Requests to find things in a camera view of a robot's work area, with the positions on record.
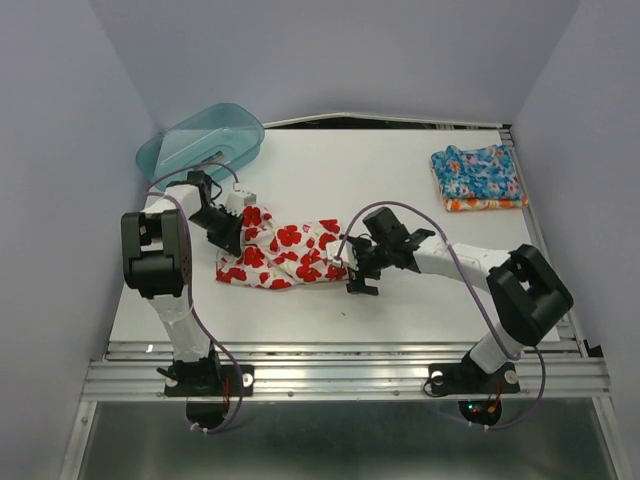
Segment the red poppy white skirt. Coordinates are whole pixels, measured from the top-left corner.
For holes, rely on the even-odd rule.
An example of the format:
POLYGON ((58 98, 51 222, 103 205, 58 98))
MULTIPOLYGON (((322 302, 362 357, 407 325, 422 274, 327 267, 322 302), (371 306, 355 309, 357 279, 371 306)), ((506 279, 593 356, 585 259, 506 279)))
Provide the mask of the red poppy white skirt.
POLYGON ((270 211, 257 205, 247 206, 243 216, 241 254, 218 253, 218 282, 283 290, 347 278, 346 270, 333 265, 327 254, 327 246, 342 233, 337 219, 280 225, 270 211))

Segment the blue floral skirt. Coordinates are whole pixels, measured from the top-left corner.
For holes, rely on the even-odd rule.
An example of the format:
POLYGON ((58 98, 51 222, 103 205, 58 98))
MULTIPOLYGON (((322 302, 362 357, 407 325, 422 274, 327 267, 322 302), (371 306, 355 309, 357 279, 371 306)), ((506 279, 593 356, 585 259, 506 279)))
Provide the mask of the blue floral skirt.
POLYGON ((443 199, 521 199, 526 196, 505 145, 471 150, 450 145, 433 153, 430 164, 443 199))

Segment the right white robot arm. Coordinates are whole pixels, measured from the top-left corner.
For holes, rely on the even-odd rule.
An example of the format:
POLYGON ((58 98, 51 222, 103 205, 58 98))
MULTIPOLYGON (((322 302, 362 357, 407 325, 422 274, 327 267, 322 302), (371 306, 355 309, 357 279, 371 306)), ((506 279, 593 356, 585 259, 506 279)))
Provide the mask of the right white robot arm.
POLYGON ((409 231, 392 208, 378 202, 371 213, 359 212, 366 235, 344 233, 328 246, 328 258, 347 270, 352 294, 377 295, 366 282, 390 267, 462 282, 488 327, 460 363, 466 387, 491 384, 500 368, 537 346, 572 309, 572 294, 535 246, 496 250, 452 243, 437 224, 409 231))

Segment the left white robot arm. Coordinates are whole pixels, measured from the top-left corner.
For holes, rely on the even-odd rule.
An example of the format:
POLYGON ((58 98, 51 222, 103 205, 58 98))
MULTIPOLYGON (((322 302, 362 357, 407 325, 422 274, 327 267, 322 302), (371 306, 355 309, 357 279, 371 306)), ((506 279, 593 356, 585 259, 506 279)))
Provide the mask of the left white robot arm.
POLYGON ((173 396, 216 395, 231 382, 192 299, 190 224, 203 228, 224 252, 241 254, 244 218, 214 204, 212 185, 205 172, 192 171, 170 183, 153 204, 120 220, 125 283, 149 302, 173 347, 171 365, 158 370, 173 396))

